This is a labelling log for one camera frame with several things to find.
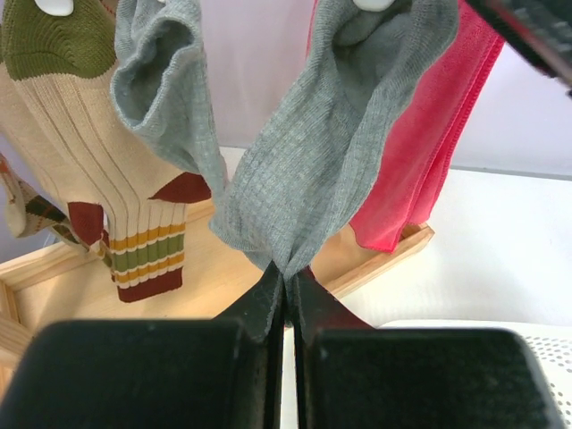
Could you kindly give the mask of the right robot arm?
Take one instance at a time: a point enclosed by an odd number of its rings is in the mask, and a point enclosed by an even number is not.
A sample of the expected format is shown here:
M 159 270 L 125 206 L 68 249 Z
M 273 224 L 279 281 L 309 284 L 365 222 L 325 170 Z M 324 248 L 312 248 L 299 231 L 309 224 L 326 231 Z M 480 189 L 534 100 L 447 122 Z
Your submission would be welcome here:
M 571 87 L 569 1 L 470 1 L 470 7 L 532 67 Z

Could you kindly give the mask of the beige striped sock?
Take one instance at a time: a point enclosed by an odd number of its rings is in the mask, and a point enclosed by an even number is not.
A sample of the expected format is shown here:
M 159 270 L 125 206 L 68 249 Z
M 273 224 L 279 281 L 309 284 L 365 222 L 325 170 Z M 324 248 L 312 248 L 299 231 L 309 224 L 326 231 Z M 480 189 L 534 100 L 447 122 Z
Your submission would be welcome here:
M 180 288 L 187 206 L 210 192 L 121 124 L 109 94 L 116 66 L 114 17 L 98 1 L 66 17 L 4 3 L 2 133 L 129 303 Z

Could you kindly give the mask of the pink towel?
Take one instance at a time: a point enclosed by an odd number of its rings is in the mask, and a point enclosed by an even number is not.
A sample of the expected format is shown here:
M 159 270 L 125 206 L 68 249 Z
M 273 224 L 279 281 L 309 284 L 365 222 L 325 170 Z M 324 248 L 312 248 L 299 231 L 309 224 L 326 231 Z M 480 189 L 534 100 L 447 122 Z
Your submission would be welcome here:
M 390 252 L 429 218 L 501 47 L 465 1 L 379 12 L 315 3 L 308 62 L 328 125 L 322 238 L 349 225 L 360 246 Z

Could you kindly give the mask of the grey sock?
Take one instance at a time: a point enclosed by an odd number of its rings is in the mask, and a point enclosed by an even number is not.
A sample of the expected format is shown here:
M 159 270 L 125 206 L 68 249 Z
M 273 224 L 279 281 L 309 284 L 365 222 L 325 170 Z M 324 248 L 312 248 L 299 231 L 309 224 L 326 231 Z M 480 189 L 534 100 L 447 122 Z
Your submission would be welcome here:
M 290 282 L 366 200 L 392 126 L 457 31 L 454 1 L 318 2 L 305 67 L 240 159 L 212 231 Z
M 197 1 L 121 1 L 111 98 L 123 125 L 159 157 L 206 181 L 216 204 L 227 184 L 207 82 Z

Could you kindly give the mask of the wooden clothes rack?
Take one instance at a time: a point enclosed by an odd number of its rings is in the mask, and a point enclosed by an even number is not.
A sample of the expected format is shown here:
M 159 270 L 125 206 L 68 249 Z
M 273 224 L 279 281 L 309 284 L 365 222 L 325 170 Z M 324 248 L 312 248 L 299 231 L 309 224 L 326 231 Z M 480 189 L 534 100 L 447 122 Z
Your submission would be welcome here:
M 246 257 L 209 230 L 209 202 L 188 210 L 184 285 L 132 304 L 120 302 L 107 268 L 90 254 L 57 243 L 1 265 L 1 384 L 36 330 L 70 318 L 210 317 L 221 313 L 261 276 Z M 344 297 L 422 250 L 433 237 L 426 224 L 409 225 L 391 254 L 361 248 L 350 226 L 323 246 L 312 263 L 318 281 Z

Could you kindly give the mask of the white perforated plastic basket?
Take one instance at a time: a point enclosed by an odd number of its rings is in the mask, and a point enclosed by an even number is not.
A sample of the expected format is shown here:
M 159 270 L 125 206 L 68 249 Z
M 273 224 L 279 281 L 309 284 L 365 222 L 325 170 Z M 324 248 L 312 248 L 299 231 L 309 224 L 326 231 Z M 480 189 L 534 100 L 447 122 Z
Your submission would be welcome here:
M 383 428 L 569 428 L 571 331 L 492 321 L 383 325 Z

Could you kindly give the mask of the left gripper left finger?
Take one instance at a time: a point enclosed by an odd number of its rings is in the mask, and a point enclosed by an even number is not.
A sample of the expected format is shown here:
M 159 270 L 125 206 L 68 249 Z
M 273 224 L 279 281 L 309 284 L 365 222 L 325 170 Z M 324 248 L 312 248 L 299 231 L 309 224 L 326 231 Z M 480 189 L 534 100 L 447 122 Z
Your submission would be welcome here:
M 276 428 L 283 282 L 274 265 L 212 319 L 70 320 L 30 343 L 4 428 Z

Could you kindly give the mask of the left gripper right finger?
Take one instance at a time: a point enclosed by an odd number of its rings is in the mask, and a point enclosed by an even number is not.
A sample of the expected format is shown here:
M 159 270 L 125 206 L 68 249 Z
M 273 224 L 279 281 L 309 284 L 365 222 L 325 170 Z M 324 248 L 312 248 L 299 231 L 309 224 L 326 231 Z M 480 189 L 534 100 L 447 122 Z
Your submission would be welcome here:
M 302 428 L 561 428 L 542 370 L 495 328 L 374 328 L 309 271 L 292 280 Z

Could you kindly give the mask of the argyle patterned sock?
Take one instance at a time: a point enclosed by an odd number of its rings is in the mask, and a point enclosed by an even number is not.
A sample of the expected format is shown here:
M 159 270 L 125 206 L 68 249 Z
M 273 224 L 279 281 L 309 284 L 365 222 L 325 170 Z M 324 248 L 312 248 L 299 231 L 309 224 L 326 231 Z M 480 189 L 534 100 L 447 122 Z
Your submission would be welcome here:
M 112 266 L 109 252 L 101 246 L 96 249 L 87 246 L 73 231 L 70 219 L 16 174 L 4 155 L 1 155 L 1 186 L 6 196 L 6 223 L 15 238 L 50 230 L 65 244 L 81 253 L 95 253 L 108 268 Z

